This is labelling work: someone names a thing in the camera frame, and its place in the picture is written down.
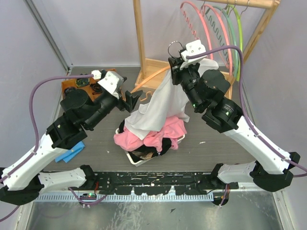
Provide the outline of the white t shirt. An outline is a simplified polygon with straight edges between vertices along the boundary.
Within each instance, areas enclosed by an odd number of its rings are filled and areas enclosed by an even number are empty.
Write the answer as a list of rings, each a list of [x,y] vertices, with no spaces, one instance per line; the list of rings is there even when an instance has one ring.
[[[180,85],[173,85],[171,72],[153,93],[149,103],[140,104],[138,110],[125,119],[128,131],[143,140],[151,131],[160,131],[166,119],[171,116],[189,121],[185,106],[189,99]]]

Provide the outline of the blue folded cloth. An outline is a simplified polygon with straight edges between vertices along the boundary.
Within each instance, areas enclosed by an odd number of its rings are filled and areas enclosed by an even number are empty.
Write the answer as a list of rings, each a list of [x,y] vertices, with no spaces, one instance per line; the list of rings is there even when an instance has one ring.
[[[55,162],[63,161],[65,163],[68,163],[71,161],[78,153],[80,153],[85,148],[85,145],[82,141],[77,143],[72,149],[66,151],[62,155],[55,158]]]

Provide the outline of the light pink t shirt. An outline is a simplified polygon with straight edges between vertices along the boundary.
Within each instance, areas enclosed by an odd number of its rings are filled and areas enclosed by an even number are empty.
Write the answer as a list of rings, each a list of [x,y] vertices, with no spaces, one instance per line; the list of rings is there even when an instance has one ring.
[[[164,126],[159,131],[150,131],[143,138],[137,137],[129,131],[125,122],[119,125],[119,132],[114,135],[114,142],[126,151],[134,151],[141,147],[153,147],[156,152],[164,154],[171,148],[171,139],[179,139],[187,133],[183,120],[176,116],[166,119]]]

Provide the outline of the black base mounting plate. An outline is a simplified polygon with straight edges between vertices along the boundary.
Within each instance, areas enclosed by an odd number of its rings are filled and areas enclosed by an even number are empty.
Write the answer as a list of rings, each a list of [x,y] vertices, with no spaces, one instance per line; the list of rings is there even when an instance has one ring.
[[[225,189],[225,184],[206,172],[96,172],[88,189],[107,195],[138,196],[166,195],[174,189],[180,196],[206,195],[211,190]]]

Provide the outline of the salmon pink hanger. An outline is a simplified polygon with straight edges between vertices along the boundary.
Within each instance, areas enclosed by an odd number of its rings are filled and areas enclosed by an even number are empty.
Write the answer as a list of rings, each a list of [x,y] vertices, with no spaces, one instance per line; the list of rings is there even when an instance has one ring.
[[[219,46],[230,45],[228,30],[223,21],[223,11],[218,8],[204,3],[201,6],[201,13],[203,17],[206,18],[211,26],[213,34],[215,35],[215,40],[218,42]],[[221,59],[224,60],[225,67],[228,70],[230,76],[233,76],[233,55],[230,49],[225,49],[220,51],[222,53]]]

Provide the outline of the rolled dark sock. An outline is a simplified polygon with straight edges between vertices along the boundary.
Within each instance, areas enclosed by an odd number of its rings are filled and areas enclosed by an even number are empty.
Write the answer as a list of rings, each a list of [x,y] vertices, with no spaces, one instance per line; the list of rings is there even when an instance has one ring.
[[[68,88],[64,89],[64,96],[66,97],[70,92],[73,92],[75,90],[76,90],[75,87],[68,87]]]

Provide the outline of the rolled green sock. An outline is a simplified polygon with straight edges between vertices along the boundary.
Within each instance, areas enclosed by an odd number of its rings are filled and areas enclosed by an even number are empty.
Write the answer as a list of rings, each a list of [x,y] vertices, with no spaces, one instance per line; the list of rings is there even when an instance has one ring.
[[[89,78],[79,78],[76,79],[75,81],[75,85],[77,88],[85,87],[88,86],[89,84],[90,84]]]

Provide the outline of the wooden compartment tray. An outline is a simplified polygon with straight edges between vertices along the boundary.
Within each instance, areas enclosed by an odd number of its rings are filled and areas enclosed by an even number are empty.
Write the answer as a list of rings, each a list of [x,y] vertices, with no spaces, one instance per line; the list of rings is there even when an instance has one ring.
[[[78,89],[84,90],[88,94],[90,100],[94,102],[105,91],[104,88],[101,88],[101,85],[98,84],[99,81],[100,79],[95,80],[93,78],[64,80],[61,83],[61,90],[62,90],[61,102],[65,100],[65,98],[71,91],[75,91]]]

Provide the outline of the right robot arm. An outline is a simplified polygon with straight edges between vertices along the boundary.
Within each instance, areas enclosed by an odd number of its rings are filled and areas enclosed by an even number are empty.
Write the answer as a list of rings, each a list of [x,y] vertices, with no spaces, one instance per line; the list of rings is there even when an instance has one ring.
[[[245,164],[217,164],[210,174],[211,185],[220,189],[230,183],[254,183],[269,192],[288,187],[294,175],[285,159],[299,162],[300,155],[281,150],[281,156],[277,156],[275,144],[269,148],[262,142],[264,136],[255,134],[248,126],[249,119],[244,117],[241,107],[225,97],[230,83],[221,71],[209,68],[199,74],[200,63],[186,66],[180,57],[169,57],[168,62],[172,83],[182,87],[194,111],[202,114],[202,120],[236,141],[255,159]]]

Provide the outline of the orange hanger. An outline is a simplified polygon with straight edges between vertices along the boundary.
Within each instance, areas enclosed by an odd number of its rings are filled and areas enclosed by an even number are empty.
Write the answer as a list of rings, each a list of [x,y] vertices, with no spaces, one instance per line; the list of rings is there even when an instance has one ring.
[[[153,95],[154,91],[164,80],[166,72],[170,70],[170,65],[166,61],[156,59],[141,58],[141,60],[144,66],[141,66],[134,89],[131,93],[143,91],[145,97],[140,99],[142,102]]]

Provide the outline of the mint green hanger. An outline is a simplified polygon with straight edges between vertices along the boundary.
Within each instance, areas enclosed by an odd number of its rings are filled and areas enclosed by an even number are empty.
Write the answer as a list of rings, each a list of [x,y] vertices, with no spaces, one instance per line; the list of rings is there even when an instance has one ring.
[[[232,36],[234,35],[235,39],[236,39],[236,36],[237,36],[237,24],[236,24],[236,18],[234,16],[234,14],[231,13],[230,18],[229,18],[228,15],[227,15],[227,12],[226,12],[227,11],[227,9],[226,9],[227,7],[223,8],[223,7],[219,7],[217,5],[213,5],[213,6],[218,8],[219,10],[223,11],[223,21],[224,21],[224,24],[226,26],[226,29],[228,30],[228,36],[229,36],[230,45],[237,46],[238,45],[238,41],[235,42],[235,44],[233,44],[233,42],[232,42]],[[216,46],[219,45],[218,42],[216,42],[215,37],[213,39],[213,43]],[[233,55],[233,77],[234,77],[235,55],[233,54],[233,52],[236,52],[236,51],[235,50],[231,50],[231,51],[232,51],[232,55]]]

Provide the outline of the wooden clothes rack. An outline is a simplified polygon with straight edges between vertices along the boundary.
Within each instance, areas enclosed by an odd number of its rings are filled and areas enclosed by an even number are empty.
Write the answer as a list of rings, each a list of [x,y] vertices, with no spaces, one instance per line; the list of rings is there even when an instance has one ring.
[[[135,0],[133,2],[141,66],[144,66],[141,58],[167,62],[167,47],[172,41],[185,43],[195,40],[180,12],[182,2],[183,0]],[[278,0],[191,0],[191,2],[200,11],[204,3],[223,8],[229,5],[236,6],[241,13],[244,59],[251,54],[280,4]],[[212,49],[219,47],[213,43],[214,34],[208,20],[206,18],[204,20],[209,28]]]

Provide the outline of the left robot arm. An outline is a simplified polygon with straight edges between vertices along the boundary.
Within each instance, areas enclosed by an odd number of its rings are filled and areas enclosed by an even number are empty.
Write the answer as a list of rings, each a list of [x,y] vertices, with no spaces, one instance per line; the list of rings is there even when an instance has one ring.
[[[47,172],[42,170],[56,157],[71,150],[87,138],[86,131],[102,121],[115,107],[131,112],[142,91],[121,94],[126,80],[114,72],[108,72],[98,83],[102,93],[92,100],[83,89],[70,91],[60,102],[64,111],[48,128],[42,138],[16,163],[0,170],[0,200],[21,206],[39,195],[62,188],[90,190],[96,184],[96,175],[89,165],[74,170]]]

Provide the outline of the rolled black sock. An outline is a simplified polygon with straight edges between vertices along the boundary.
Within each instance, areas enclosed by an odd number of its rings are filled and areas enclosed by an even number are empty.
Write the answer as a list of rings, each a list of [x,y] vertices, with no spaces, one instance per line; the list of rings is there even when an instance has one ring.
[[[91,89],[92,89],[92,91],[93,91],[93,92],[92,92],[93,95],[95,95],[95,94],[101,94],[102,91],[103,91],[101,85],[98,84],[98,83],[91,84],[90,87],[91,87]]]

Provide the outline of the green plastic hanger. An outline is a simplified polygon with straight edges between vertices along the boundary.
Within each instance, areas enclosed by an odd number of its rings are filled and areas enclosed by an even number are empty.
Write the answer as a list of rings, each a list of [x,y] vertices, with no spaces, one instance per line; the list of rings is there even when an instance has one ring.
[[[238,47],[240,48],[241,51],[243,51],[243,27],[242,27],[242,22],[241,22],[241,13],[238,12],[236,9],[235,5],[229,5],[227,6],[227,15],[230,18],[231,13],[234,14],[236,18],[236,24],[237,24],[237,36],[235,39],[235,36],[232,36],[232,42],[235,44],[235,42],[238,41]],[[234,67],[234,78],[236,81],[239,81],[240,79],[240,58],[237,52],[233,52],[235,55],[235,67]]]

